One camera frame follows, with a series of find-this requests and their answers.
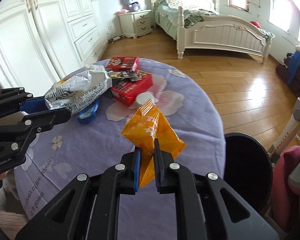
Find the white bed frame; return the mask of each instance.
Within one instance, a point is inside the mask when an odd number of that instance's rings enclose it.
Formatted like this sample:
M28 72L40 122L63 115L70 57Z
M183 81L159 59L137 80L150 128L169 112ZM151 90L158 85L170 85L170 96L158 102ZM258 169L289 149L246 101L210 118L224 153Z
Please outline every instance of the white bed frame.
M202 8L216 8L212 0L196 0ZM157 0L151 0L152 9ZM253 24L235 16L203 16L204 21L185 28L183 8L179 6L177 51L182 59L185 49L219 49L262 56L262 63L268 58L272 39L266 41L261 31Z

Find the red box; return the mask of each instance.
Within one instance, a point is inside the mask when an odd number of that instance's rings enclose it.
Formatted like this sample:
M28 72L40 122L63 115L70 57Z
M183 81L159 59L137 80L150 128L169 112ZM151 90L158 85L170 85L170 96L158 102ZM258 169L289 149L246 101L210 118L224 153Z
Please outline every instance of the red box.
M146 92L152 86L151 74L141 70L136 72L139 76L138 81L131 82L126 78L111 88L113 97L126 106L131 106L137 95Z
M113 57L106 66L106 71L124 71L130 69L136 71L139 65L140 62L137 57Z

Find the nightstand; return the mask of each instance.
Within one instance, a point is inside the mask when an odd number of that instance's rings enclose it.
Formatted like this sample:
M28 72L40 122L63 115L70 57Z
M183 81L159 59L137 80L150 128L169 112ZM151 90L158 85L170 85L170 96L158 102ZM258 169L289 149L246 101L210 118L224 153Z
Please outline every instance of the nightstand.
M122 36L134 39L152 32L151 10L119 14Z

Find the white wardrobe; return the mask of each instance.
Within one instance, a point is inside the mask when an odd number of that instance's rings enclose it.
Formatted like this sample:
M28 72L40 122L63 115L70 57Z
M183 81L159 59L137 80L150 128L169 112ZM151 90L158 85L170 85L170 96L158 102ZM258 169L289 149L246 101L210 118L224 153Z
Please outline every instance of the white wardrobe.
M98 0L2 0L0 85L42 96L98 61L107 43Z

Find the plush doll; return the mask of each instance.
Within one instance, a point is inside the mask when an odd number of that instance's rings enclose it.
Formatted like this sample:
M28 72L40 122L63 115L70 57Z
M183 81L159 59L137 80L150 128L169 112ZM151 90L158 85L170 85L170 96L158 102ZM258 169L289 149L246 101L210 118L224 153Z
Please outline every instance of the plush doll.
M140 9L138 0L123 0L123 2L129 6L131 12L136 12Z

